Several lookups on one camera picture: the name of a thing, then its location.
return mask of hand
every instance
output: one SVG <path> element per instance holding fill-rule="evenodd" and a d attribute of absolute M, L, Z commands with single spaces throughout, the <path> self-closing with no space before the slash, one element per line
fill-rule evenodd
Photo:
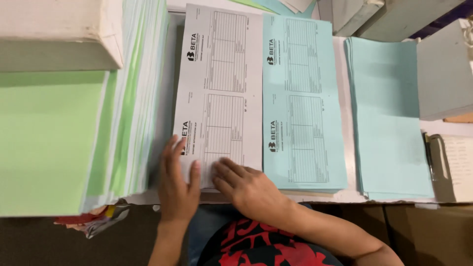
<path fill-rule="evenodd" d="M 173 149 L 176 141 L 177 135 L 174 135 L 161 154 L 161 177 L 158 188 L 161 222 L 181 222 L 187 227 L 199 206 L 201 165 L 197 160 L 192 163 L 190 184 L 186 184 L 179 162 L 185 138 L 182 138 Z"/>
<path fill-rule="evenodd" d="M 213 184 L 244 216 L 280 228 L 293 201 L 261 171 L 228 158 L 213 164 Z"/>

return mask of shirt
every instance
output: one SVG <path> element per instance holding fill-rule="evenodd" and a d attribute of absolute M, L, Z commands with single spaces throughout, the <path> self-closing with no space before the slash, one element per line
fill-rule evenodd
<path fill-rule="evenodd" d="M 230 222 L 211 237 L 197 266 L 217 265 L 343 266 L 325 249 L 250 219 Z"/>

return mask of person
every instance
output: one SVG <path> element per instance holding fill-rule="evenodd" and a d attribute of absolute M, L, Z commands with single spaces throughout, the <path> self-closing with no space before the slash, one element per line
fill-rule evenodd
<path fill-rule="evenodd" d="M 197 228 L 190 226 L 201 209 L 201 166 L 193 162 L 190 182 L 185 183 L 179 162 L 185 141 L 176 144 L 174 135 L 161 155 L 161 220 L 149 266 L 178 263 L 188 226 L 190 245 L 198 251 L 194 260 L 191 257 L 196 254 L 189 254 L 191 265 L 341 266 L 340 260 L 357 266 L 403 265 L 388 245 L 357 225 L 297 204 L 280 193 L 264 173 L 228 158 L 213 164 L 212 181 L 239 216 L 207 236 L 207 242 L 191 243 L 194 230 L 214 226 L 216 220 L 200 217 Z"/>

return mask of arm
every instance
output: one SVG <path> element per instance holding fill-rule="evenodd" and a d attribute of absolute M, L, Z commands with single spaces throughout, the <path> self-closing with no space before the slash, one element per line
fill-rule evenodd
<path fill-rule="evenodd" d="M 161 220 L 158 236 L 148 266 L 174 266 L 179 261 L 184 234 L 199 205 L 201 167 L 194 161 L 191 167 L 190 184 L 181 174 L 179 156 L 185 145 L 185 138 L 176 145 L 174 135 L 161 154 L 160 181 L 158 188 L 161 202 Z"/>
<path fill-rule="evenodd" d="M 403 265 L 382 241 L 349 221 L 295 203 L 264 173 L 227 158 L 213 167 L 215 187 L 246 217 L 293 233 L 334 255 L 349 257 L 358 266 Z"/>

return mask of person's right hand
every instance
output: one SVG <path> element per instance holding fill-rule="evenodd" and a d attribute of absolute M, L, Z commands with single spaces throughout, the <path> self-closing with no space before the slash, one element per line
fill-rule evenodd
<path fill-rule="evenodd" d="M 213 164 L 215 188 L 244 216 L 271 226 L 287 220 L 293 201 L 261 171 L 237 165 L 229 158 Z"/>

